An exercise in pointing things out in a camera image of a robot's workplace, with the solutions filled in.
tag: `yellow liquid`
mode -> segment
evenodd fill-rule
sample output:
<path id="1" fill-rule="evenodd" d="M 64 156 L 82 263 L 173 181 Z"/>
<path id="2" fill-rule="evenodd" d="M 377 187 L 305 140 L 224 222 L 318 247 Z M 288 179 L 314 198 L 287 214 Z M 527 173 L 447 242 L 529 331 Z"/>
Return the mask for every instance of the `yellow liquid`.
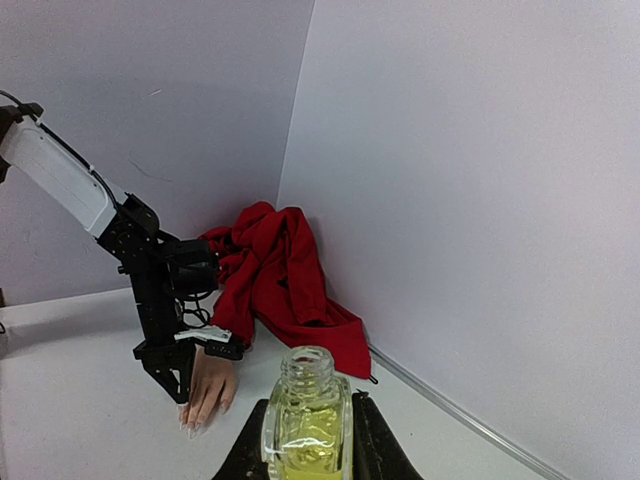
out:
<path id="1" fill-rule="evenodd" d="M 339 395 L 313 400 L 282 409 L 279 450 L 285 480 L 342 478 L 342 402 Z"/>
<path id="2" fill-rule="evenodd" d="M 297 470 L 284 470 L 285 480 L 342 480 L 342 472 L 311 473 Z"/>

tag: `white wall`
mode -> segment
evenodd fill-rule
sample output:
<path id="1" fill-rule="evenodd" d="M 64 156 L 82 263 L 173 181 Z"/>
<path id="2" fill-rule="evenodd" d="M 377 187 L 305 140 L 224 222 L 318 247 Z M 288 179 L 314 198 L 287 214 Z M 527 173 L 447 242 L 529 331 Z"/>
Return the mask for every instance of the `white wall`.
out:
<path id="1" fill-rule="evenodd" d="M 279 205 L 372 342 L 572 478 L 640 478 L 637 2 L 317 0 Z"/>
<path id="2" fill-rule="evenodd" d="M 2 2 L 0 89 L 40 102 L 103 176 L 191 237 L 256 199 L 275 201 L 312 5 Z M 8 302 L 126 284 L 115 259 L 17 170 L 0 186 L 0 219 Z"/>

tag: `cable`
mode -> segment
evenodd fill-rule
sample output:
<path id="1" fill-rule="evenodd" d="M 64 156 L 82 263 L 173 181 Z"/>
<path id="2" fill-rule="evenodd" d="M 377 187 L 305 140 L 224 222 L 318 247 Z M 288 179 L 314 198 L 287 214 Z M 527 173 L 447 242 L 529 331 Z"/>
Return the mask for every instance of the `cable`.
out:
<path id="1" fill-rule="evenodd" d="M 98 181 L 98 183 L 100 185 L 102 185 L 102 188 L 104 188 L 104 191 L 107 193 L 107 197 L 109 197 L 109 201 L 113 204 L 113 208 L 115 208 L 115 210 L 116 210 L 116 214 L 119 217 L 122 217 L 122 211 L 121 211 L 120 204 L 116 200 L 116 196 L 113 194 L 113 191 L 109 187 L 109 184 L 100 176 L 100 174 L 98 172 L 96 172 L 93 169 L 93 167 L 89 167 L 89 172 L 91 173 L 93 178 L 95 178 Z"/>
<path id="2" fill-rule="evenodd" d="M 42 128 L 45 133 L 47 135 L 49 135 L 51 138 L 53 138 L 56 142 L 58 142 L 60 144 L 60 146 L 62 146 L 67 152 L 69 152 L 71 155 L 73 155 L 73 157 L 80 162 L 80 164 L 86 168 L 87 170 L 91 171 L 91 165 L 89 164 L 89 162 L 87 162 L 82 155 L 80 155 L 78 152 L 76 152 L 73 147 L 71 147 L 71 145 L 69 145 L 67 142 L 65 142 L 62 138 L 60 138 L 60 136 L 58 136 L 58 134 L 56 132 L 54 132 L 53 130 L 51 130 L 49 127 L 47 127 L 44 123 L 40 124 L 40 128 Z"/>
<path id="3" fill-rule="evenodd" d="M 22 103 L 16 97 L 11 95 L 9 92 L 5 92 L 4 90 L 0 90 L 0 95 L 2 95 L 3 97 L 7 97 L 9 100 L 11 100 L 13 103 L 15 103 L 19 107 L 24 105 L 24 103 Z"/>
<path id="4" fill-rule="evenodd" d="M 182 323 L 185 327 L 187 327 L 188 329 L 192 329 L 192 328 L 204 328 L 209 325 L 209 321 L 210 321 L 209 319 L 211 318 L 211 314 L 206 308 L 200 305 L 199 300 L 195 300 L 195 304 L 196 304 L 195 309 L 185 308 L 185 302 L 183 300 L 178 300 L 178 302 L 180 303 L 180 309 L 182 310 L 183 314 L 193 315 L 198 320 L 200 320 L 200 323 L 201 323 L 201 325 L 190 325 L 183 320 Z"/>

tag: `bottle neck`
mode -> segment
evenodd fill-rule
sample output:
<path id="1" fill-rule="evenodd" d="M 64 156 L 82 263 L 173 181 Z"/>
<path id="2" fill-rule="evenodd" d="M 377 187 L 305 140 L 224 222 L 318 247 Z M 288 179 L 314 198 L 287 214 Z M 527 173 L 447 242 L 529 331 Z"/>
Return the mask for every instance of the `bottle neck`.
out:
<path id="1" fill-rule="evenodd" d="M 322 391 L 334 373 L 333 357 L 322 347 L 292 349 L 282 361 L 282 380 L 292 392 Z"/>

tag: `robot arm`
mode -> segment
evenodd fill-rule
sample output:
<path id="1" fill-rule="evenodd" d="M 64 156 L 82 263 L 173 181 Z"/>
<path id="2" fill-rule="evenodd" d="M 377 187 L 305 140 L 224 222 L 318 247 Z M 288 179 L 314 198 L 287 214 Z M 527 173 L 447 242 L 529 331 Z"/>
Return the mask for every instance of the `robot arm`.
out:
<path id="1" fill-rule="evenodd" d="M 0 106 L 0 183 L 9 166 L 22 170 L 120 261 L 118 271 L 131 279 L 144 334 L 134 356 L 177 403 L 186 403 L 196 344 L 208 355 L 232 360 L 244 352 L 230 332 L 192 330 L 183 321 L 184 302 L 217 289 L 217 258 L 206 241 L 180 241 L 160 230 L 153 210 L 107 183 L 41 123 L 39 105 L 4 95 L 17 105 Z"/>

